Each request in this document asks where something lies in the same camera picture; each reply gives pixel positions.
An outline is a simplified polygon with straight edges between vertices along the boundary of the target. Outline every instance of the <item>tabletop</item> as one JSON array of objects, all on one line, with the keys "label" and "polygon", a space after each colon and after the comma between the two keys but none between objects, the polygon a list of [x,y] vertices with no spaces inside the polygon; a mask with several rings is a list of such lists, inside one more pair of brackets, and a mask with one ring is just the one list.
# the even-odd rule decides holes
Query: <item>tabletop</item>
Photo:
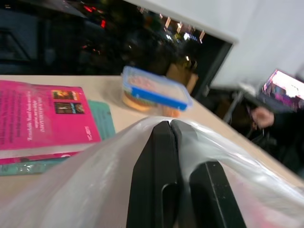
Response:
[{"label": "tabletop", "polygon": [[[80,86],[83,88],[86,98],[109,104],[116,132],[123,130],[129,125],[145,118],[147,115],[132,110],[121,101],[120,76],[0,76],[0,80],[14,80],[41,85]],[[245,149],[255,159],[259,160],[268,169],[278,174],[289,183],[304,187],[301,179],[291,173],[287,168],[274,160],[266,152],[252,144],[240,135],[228,124],[222,122],[217,116],[204,106],[193,100],[193,107],[181,112],[181,118],[196,121],[213,129],[225,138],[231,140]],[[40,175],[6,176],[0,177],[0,200],[13,196],[22,191],[27,185],[33,183]]]}]

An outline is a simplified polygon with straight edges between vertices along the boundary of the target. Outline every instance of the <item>white plastic bag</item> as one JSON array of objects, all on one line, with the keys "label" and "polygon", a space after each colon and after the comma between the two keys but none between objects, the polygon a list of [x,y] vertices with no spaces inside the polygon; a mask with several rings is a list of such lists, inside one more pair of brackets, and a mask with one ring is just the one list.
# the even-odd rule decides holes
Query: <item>white plastic bag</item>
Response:
[{"label": "white plastic bag", "polygon": [[[1,206],[1,228],[124,228],[133,167],[153,127],[164,120],[172,119],[143,119],[43,174]],[[218,160],[248,228],[304,227],[304,194],[297,187],[211,129],[183,122],[197,135],[185,133],[180,147],[185,181],[198,162]],[[190,147],[194,153],[184,153]]]}]

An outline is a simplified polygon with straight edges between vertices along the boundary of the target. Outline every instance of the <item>hand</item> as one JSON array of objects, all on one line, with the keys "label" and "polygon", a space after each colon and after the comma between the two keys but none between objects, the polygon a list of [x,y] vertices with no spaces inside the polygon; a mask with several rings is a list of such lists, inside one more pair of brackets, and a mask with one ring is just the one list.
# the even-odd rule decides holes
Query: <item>hand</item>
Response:
[{"label": "hand", "polygon": [[253,121],[261,129],[272,126],[275,121],[275,115],[263,107],[256,108],[251,115]]}]

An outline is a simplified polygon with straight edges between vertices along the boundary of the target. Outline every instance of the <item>blue lid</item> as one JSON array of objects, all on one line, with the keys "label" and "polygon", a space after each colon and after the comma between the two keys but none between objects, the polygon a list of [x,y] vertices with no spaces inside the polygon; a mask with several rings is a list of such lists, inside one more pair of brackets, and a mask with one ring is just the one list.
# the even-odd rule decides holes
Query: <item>blue lid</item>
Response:
[{"label": "blue lid", "polygon": [[123,68],[123,86],[136,98],[182,111],[192,106],[192,99],[184,85],[134,67]]}]

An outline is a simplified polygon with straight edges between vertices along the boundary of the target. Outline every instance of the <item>book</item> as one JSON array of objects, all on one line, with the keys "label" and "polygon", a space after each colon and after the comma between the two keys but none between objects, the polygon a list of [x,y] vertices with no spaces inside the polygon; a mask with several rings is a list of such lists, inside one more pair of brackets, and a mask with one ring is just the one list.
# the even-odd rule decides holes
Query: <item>book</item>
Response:
[{"label": "book", "polygon": [[100,141],[82,88],[0,80],[0,161],[58,158]]},{"label": "book", "polygon": [[[115,128],[109,105],[107,103],[90,100],[88,100],[88,103],[102,140],[112,138],[115,135]],[[13,164],[0,165],[0,176],[44,173],[64,162],[66,159],[68,159],[68,157],[32,161],[30,158],[24,157],[23,162],[17,158],[12,159]]]}]

